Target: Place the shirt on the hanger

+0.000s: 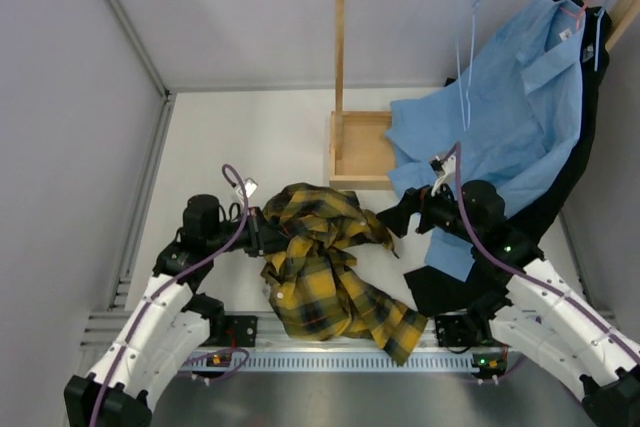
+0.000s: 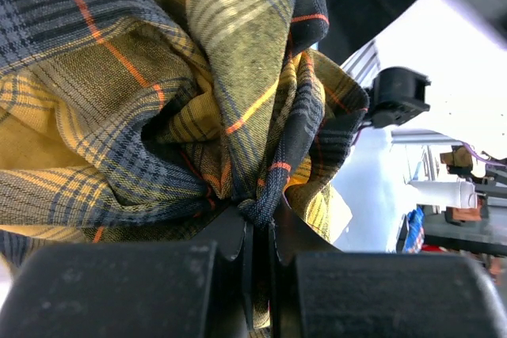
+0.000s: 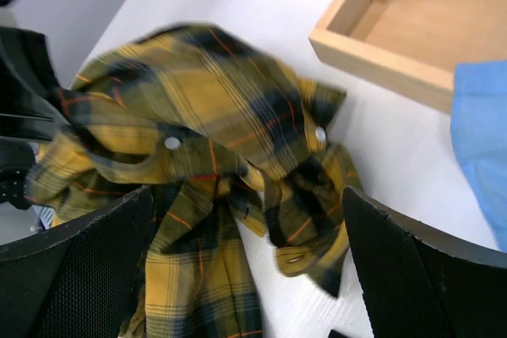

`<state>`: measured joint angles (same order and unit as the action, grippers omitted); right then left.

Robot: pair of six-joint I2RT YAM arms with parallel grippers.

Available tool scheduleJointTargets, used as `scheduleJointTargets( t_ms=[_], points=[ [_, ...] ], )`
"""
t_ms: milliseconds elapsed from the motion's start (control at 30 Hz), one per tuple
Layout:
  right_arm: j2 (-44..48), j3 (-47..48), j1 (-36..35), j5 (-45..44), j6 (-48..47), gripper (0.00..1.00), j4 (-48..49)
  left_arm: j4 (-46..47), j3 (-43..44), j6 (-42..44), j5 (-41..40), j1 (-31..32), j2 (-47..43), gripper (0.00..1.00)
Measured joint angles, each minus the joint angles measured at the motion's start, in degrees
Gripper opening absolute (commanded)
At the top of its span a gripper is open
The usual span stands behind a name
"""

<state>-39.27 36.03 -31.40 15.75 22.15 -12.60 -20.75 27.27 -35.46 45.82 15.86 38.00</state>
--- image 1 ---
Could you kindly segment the yellow black plaid shirt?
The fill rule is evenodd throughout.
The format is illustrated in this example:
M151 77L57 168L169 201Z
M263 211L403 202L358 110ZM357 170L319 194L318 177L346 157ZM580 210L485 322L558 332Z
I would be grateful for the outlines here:
M285 251L266 255L261 272L269 303L282 321L320 330L359 319L373 329L418 313L355 272L357 259L349 248L395 250L389 230L361 206L355 192L290 184L267 201L263 213L290 237ZM415 349L411 341L405 333L380 350L402 365Z

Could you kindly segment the light blue wire hanger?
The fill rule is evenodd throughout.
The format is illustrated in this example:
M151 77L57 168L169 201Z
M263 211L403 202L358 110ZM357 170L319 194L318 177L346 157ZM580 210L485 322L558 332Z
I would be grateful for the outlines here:
M470 12L470 34L469 34L469 52L468 52L468 65L465 71L462 71L462 58L461 58L461 28L456 28L455 36L455 60L456 60L456 73L458 82L458 94L460 102L460 113L462 120L462 128L464 132L467 132L471 127L472 122L472 108L470 100L470 91L473 82L473 66L475 59L475 45L476 45L476 25L477 25L477 12L482 3L482 0L468 0L469 12Z

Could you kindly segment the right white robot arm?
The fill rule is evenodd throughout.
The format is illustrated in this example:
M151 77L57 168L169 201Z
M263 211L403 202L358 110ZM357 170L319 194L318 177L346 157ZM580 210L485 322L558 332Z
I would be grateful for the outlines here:
M470 181L457 192L410 188L377 217L398 237L418 215L418 233L437 228L470 244L475 267L492 280L466 309L472 341L521 352L563 384L595 425L638 425L638 343L578 295L504 210L492 184Z

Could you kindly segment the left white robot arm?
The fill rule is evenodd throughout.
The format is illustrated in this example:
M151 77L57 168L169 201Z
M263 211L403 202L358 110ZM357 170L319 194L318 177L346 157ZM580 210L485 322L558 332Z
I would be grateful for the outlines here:
M217 197L188 200L176 236L158 255L141 300L103 356L64 389L72 426L148 426L157 402L188 357L226 333L221 301L198 289L226 252L274 254L291 239L257 207L227 218Z

